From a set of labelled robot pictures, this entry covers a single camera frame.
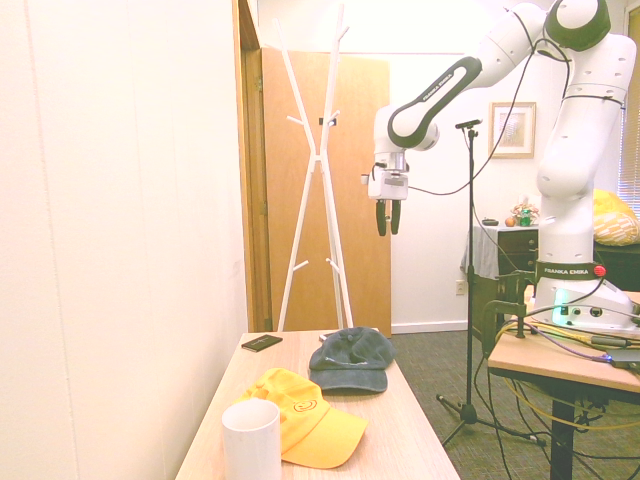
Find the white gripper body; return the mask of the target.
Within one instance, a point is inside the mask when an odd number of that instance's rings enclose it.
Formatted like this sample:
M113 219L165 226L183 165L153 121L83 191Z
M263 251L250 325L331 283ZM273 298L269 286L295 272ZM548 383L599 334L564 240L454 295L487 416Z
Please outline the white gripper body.
M408 176L375 167L368 177L368 196L375 200L404 201L408 197Z

